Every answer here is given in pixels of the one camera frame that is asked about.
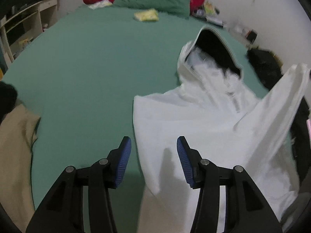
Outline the yellow plastic packet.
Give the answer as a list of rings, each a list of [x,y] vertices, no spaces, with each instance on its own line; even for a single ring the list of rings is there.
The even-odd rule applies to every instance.
[[[134,19],[140,22],[157,22],[159,20],[158,12],[155,9],[136,12]]]

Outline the white hooded zip jacket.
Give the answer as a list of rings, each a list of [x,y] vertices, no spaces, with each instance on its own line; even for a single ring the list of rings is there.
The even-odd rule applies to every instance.
[[[217,166],[241,165],[278,220],[290,218],[299,180],[287,136],[309,81],[293,65],[264,98],[244,83],[242,66],[218,30],[204,26],[182,48],[179,87],[136,96],[133,124],[145,189],[138,232],[189,232],[199,192],[185,180],[176,141]]]

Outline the green bed sheet mattress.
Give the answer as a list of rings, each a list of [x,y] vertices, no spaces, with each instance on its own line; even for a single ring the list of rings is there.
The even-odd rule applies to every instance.
[[[177,60],[203,23],[160,13],[138,22],[133,9],[87,6],[60,19],[21,52],[4,76],[40,116],[31,187],[38,206],[65,167],[83,168],[134,137],[133,98],[178,86]]]

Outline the books and snack pile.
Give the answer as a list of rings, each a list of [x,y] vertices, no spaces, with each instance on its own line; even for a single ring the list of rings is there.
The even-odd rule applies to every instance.
[[[219,14],[220,10],[218,10],[217,7],[215,7],[211,2],[205,0],[202,5],[191,13],[191,16],[214,26],[223,28],[225,23],[223,20],[218,18]]]

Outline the black garment at bed edge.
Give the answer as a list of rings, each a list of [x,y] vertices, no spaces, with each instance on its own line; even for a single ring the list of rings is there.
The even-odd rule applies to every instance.
[[[0,101],[0,122],[4,119],[5,115],[14,109],[17,100],[17,90],[11,84],[3,81],[0,82],[1,101]]]

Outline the white patterned packet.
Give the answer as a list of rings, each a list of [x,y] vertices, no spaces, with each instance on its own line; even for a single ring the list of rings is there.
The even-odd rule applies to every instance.
[[[94,4],[89,5],[88,8],[95,10],[95,9],[100,9],[100,8],[104,8],[104,7],[109,7],[112,5],[113,5],[113,3],[110,2],[109,0],[101,0],[99,2],[96,2]]]

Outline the cream wooden desk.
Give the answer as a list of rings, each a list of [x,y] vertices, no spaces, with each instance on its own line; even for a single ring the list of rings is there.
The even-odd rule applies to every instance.
[[[1,51],[6,66],[58,20],[59,0],[41,0],[1,19]]]

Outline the beige folded trousers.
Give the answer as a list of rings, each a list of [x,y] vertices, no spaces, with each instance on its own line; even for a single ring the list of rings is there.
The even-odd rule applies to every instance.
[[[35,211],[31,163],[40,119],[20,104],[1,123],[1,204],[21,232]]]

